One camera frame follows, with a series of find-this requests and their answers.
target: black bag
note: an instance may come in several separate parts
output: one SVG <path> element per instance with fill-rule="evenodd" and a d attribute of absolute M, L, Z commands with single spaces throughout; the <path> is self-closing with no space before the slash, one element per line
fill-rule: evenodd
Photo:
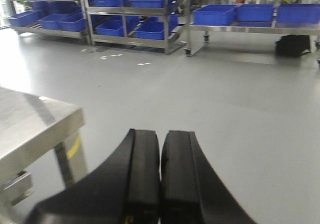
<path fill-rule="evenodd" d="M 310 53 L 310 36 L 285 35 L 276 42 L 275 52 L 277 55 L 295 58 Z"/>

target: rack caster wheel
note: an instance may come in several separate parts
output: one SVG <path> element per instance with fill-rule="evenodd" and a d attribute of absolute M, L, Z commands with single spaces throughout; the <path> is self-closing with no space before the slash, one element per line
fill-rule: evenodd
<path fill-rule="evenodd" d="M 209 43 L 209 35 L 204 35 L 203 39 L 204 39 L 204 43 Z"/>
<path fill-rule="evenodd" d="M 316 48 L 317 51 L 320 50 L 320 42 L 316 42 L 315 43 L 315 48 Z"/>
<path fill-rule="evenodd" d="M 191 57 L 191 49 L 184 49 L 184 51 L 185 51 L 186 57 Z"/>

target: gray floor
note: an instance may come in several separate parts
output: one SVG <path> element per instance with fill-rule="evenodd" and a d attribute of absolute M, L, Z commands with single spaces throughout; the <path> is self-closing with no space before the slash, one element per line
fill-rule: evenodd
<path fill-rule="evenodd" d="M 197 47 L 201 36 L 193 33 Z M 84 107 L 81 134 L 90 171 L 129 128 L 156 130 L 160 143 L 168 130 L 196 131 L 213 168 L 258 224 L 318 224 L 317 54 L 276 57 L 279 37 L 212 33 L 207 47 L 186 58 L 183 49 L 172 55 L 118 47 L 89 53 L 79 41 L 17 37 L 5 29 L 0 86 Z M 52 152 L 28 170 L 34 194 L 16 206 L 21 217 L 63 189 Z"/>

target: table top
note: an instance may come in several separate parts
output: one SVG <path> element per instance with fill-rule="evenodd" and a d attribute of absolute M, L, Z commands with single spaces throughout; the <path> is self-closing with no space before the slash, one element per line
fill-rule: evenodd
<path fill-rule="evenodd" d="M 0 87 L 0 185 L 83 125 L 77 105 Z"/>

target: stainless steel table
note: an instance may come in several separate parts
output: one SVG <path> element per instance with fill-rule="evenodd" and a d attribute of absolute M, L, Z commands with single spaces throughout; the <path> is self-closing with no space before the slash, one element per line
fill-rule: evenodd
<path fill-rule="evenodd" d="M 18 222 L 12 206 L 32 186 L 23 170 L 55 150 L 66 187 L 87 174 L 81 138 L 80 107 L 0 87 L 0 223 Z"/>

